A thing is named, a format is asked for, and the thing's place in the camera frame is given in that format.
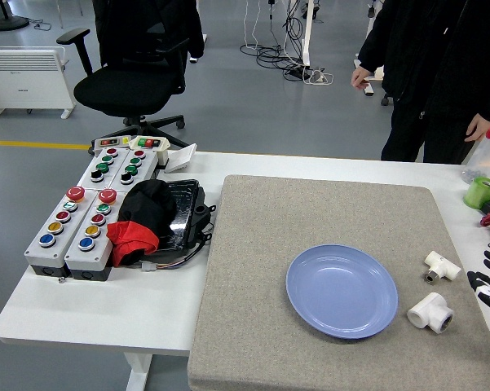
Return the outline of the person's right hand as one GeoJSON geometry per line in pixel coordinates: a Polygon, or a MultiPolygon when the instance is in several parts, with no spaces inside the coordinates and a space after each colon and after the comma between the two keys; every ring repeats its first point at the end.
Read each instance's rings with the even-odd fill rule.
{"type": "Polygon", "coordinates": [[[351,86],[357,90],[364,90],[368,87],[368,77],[371,76],[371,72],[362,66],[357,67],[351,74],[351,86]]]}

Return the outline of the person's left hand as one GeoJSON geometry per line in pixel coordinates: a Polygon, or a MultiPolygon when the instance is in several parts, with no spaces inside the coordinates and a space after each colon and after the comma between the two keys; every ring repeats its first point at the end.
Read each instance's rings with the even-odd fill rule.
{"type": "Polygon", "coordinates": [[[480,114],[475,114],[466,129],[465,142],[480,141],[490,129],[490,121],[483,118],[480,114]]]}

